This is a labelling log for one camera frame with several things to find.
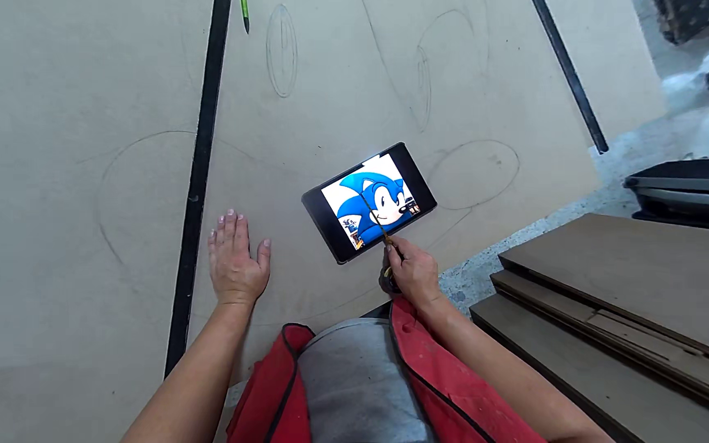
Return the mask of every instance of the dark fabric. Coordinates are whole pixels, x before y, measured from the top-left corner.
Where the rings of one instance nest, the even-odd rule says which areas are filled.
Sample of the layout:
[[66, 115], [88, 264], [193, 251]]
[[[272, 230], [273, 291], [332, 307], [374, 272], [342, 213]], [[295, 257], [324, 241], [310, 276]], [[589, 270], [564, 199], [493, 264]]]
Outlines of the dark fabric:
[[661, 32], [679, 45], [709, 26], [709, 0], [655, 0]]

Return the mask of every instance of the green pencil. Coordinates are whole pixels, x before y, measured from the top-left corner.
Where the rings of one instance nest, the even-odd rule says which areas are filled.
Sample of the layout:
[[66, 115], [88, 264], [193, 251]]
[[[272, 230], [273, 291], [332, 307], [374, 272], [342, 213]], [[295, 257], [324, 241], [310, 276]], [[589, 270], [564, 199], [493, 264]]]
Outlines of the green pencil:
[[248, 20], [248, 0], [240, 0], [240, 5], [242, 5], [242, 22], [245, 23], [245, 33], [251, 33], [251, 21]]

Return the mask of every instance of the finger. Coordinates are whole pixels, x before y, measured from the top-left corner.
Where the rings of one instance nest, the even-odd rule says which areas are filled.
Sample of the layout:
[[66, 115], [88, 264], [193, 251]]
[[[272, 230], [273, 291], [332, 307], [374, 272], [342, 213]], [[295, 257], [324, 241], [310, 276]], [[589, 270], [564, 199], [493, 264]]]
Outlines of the finger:
[[236, 231], [237, 214], [233, 209], [226, 212], [226, 217], [223, 225], [223, 245], [226, 249], [234, 248], [234, 232]]
[[245, 215], [237, 215], [237, 222], [234, 231], [234, 251], [248, 252], [248, 219]]
[[397, 269], [401, 269], [401, 257], [391, 244], [388, 245], [388, 260], [390, 260], [390, 267], [393, 268], [393, 272], [396, 272]]
[[210, 269], [215, 267], [216, 256], [215, 256], [215, 237], [217, 237], [217, 229], [213, 229], [210, 235], [207, 236], [207, 249], [210, 250]]
[[223, 244], [223, 228], [226, 226], [226, 217], [220, 216], [217, 218], [217, 230], [215, 231], [215, 244], [221, 246]]
[[406, 259], [411, 259], [412, 257], [417, 257], [421, 252], [423, 252], [422, 249], [415, 246], [414, 244], [412, 244], [412, 242], [410, 242], [407, 239], [404, 239], [401, 237], [396, 237], [396, 236], [392, 236], [390, 238], [391, 238], [391, 240], [393, 240], [393, 243], [396, 244], [396, 247], [399, 248], [399, 251], [401, 251], [404, 258], [406, 258]]
[[210, 235], [207, 236], [207, 249], [210, 250], [210, 254], [215, 252], [215, 237], [217, 237], [215, 234], [217, 233], [217, 229], [213, 229], [212, 232], [210, 232]]
[[270, 273], [270, 239], [264, 239], [258, 245], [258, 250], [256, 251], [256, 263], [258, 267], [261, 268], [261, 272], [269, 274]]

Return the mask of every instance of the cartoon eye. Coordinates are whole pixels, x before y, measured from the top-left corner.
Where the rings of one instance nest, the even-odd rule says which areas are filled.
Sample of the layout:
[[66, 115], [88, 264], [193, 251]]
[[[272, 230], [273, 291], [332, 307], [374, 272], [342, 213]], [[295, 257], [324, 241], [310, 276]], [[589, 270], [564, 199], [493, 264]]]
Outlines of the cartoon eye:
[[379, 186], [377, 191], [373, 193], [373, 201], [377, 204], [374, 209], [377, 212], [382, 211], [387, 203], [392, 203], [393, 199], [390, 197], [390, 192], [385, 186]]

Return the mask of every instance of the right hand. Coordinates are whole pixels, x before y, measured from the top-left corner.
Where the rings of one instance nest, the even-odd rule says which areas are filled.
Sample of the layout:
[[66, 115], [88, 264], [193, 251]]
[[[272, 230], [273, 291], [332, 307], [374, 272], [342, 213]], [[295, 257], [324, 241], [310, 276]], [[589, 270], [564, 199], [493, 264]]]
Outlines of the right hand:
[[437, 260], [406, 239], [395, 236], [390, 238], [405, 258], [402, 261], [396, 248], [391, 245], [387, 246], [393, 276], [409, 302], [422, 309], [429, 307], [439, 299], [447, 300], [448, 297], [439, 290]]

